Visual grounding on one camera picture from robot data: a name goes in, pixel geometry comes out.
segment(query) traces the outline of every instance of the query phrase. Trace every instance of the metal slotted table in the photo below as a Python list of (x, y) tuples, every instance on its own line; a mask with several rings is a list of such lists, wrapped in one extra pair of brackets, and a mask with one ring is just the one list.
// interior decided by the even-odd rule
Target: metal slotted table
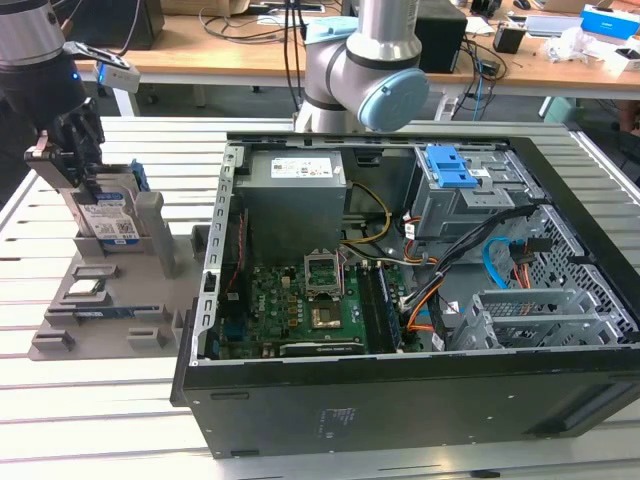
[[(105, 162), (143, 163), (172, 231), (188, 233), (211, 217), (226, 132), (287, 131), (290, 123), (130, 117), (106, 118), (104, 129)], [(531, 137), (640, 268), (640, 194), (583, 134), (484, 122), (405, 131)], [(190, 411), (169, 403), (175, 359), (27, 358), (75, 253), (76, 226), (62, 198), (30, 173), (0, 228), (0, 478), (468, 478), (486, 469), (523, 479), (640, 477), (640, 402), (575, 439), (214, 461)]]

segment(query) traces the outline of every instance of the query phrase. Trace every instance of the motherboard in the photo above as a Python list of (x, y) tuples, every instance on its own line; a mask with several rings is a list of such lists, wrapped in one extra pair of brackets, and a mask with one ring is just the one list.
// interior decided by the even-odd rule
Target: motherboard
[[(221, 358), (378, 353), (400, 343), (406, 287), (397, 268), (340, 265), (336, 279), (329, 262), (255, 267), (247, 282), (248, 313), (224, 319)], [(318, 293), (329, 286), (339, 290)]]

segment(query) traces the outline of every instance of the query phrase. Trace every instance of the green motherboard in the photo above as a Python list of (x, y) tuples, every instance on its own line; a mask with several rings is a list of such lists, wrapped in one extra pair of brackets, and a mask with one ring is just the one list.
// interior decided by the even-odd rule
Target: green motherboard
[[(330, 297), (307, 294), (304, 266), (256, 267), (251, 275), (251, 305), (246, 319), (224, 325), (222, 358), (268, 358), (279, 356), (281, 345), (297, 342), (355, 343), (368, 352), (358, 281), (360, 266), (345, 266), (341, 294)], [(384, 270), (389, 299), (405, 294), (402, 273)], [(309, 285), (335, 282), (333, 267), (310, 268)]]

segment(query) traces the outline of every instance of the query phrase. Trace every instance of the white label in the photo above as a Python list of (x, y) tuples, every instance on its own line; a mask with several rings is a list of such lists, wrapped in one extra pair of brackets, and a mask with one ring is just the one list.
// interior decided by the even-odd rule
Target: white label
[(330, 158), (274, 158), (271, 178), (333, 178)]
[(469, 173), (474, 177), (489, 177), (489, 171), (486, 168), (470, 168)]
[(460, 309), (458, 308), (458, 302), (448, 302), (447, 303), (447, 309), (443, 312), (446, 314), (451, 314), (451, 313), (460, 313)]
[(138, 230), (131, 217), (123, 213), (124, 195), (117, 192), (96, 194), (95, 205), (78, 205), (98, 240), (113, 244), (126, 244), (139, 240)]
[(102, 317), (102, 312), (76, 312), (76, 317)]
[(433, 347), (439, 352), (444, 351), (444, 341), (436, 332), (433, 332), (433, 335), (431, 335), (431, 343), (433, 344)]
[(416, 239), (416, 227), (415, 227), (415, 225), (413, 225), (411, 223), (407, 223), (404, 226), (404, 236), (407, 237), (409, 240), (415, 240)]

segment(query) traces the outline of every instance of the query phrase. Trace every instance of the white box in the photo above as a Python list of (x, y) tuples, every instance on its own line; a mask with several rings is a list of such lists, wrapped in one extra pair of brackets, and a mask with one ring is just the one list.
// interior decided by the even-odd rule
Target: white box
[(605, 57), (604, 66), (617, 75), (622, 72), (640, 72), (640, 52), (631, 48), (618, 48)]

